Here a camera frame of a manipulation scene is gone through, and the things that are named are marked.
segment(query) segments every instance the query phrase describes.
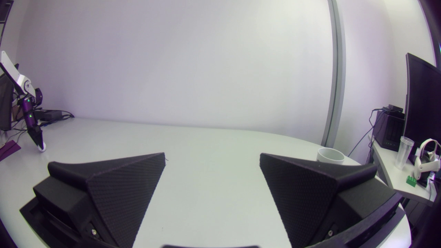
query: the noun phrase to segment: white mug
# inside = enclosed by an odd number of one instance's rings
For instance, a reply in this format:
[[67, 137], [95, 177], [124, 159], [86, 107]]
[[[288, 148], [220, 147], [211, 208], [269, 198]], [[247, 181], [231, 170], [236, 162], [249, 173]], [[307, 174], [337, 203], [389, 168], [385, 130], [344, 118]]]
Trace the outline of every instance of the white mug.
[[333, 148], [322, 147], [317, 151], [317, 161], [342, 165], [344, 161], [344, 154]]

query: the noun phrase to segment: green lego brick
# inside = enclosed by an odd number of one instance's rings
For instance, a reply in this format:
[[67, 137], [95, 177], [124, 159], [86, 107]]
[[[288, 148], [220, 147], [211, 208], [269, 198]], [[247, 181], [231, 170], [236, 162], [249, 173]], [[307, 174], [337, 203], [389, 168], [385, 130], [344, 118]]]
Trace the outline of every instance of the green lego brick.
[[412, 187], [415, 187], [416, 179], [411, 176], [407, 176], [406, 183], [412, 185]]

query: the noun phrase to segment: monitor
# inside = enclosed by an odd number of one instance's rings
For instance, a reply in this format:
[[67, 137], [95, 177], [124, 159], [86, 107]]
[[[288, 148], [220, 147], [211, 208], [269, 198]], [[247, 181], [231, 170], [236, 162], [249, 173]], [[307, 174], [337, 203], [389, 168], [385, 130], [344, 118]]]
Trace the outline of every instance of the monitor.
[[293, 248], [377, 247], [404, 216], [373, 164], [261, 154], [260, 168]]
[[[410, 53], [406, 54], [406, 61], [407, 100], [403, 136], [415, 142], [409, 155], [413, 157], [426, 139], [441, 143], [441, 71]], [[426, 147], [433, 150], [434, 144], [429, 143]]]
[[12, 101], [14, 82], [6, 76], [0, 75], [0, 129], [11, 130]]
[[164, 153], [50, 162], [20, 212], [49, 247], [131, 248], [164, 167]]

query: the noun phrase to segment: clear plastic cup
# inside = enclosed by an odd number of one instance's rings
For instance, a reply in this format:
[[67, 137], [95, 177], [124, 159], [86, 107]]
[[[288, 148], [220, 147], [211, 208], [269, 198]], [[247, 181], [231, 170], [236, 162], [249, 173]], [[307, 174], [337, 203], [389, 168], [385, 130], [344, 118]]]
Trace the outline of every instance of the clear plastic cup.
[[412, 150], [414, 142], [413, 140], [404, 136], [401, 136], [400, 140], [400, 148], [398, 149], [398, 155], [396, 156], [395, 167], [403, 169], [404, 164], [406, 164], [407, 158], [409, 157], [409, 154]]

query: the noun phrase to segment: white desk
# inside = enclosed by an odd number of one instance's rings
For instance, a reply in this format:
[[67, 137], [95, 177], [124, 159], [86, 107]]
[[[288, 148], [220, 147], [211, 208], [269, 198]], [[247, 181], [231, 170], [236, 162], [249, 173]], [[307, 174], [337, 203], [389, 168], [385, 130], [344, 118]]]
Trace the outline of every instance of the white desk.
[[374, 160], [378, 160], [390, 188], [395, 189], [405, 198], [432, 206], [435, 194], [433, 194], [431, 198], [430, 190], [428, 188], [424, 188], [419, 184], [412, 187], [406, 183], [407, 176], [413, 176], [414, 169], [413, 164], [409, 160], [406, 161], [403, 170], [399, 170], [395, 167], [397, 152], [382, 148], [377, 141], [374, 141], [373, 148], [375, 153]]
[[[49, 161], [81, 163], [165, 152], [168, 159], [134, 247], [291, 247], [259, 167], [260, 153], [315, 160], [321, 146], [262, 132], [128, 124], [75, 118], [28, 135], [0, 162], [0, 218], [19, 247], [44, 245], [19, 209], [49, 174]], [[346, 158], [345, 164], [357, 163]], [[409, 247], [404, 216], [381, 247]]]

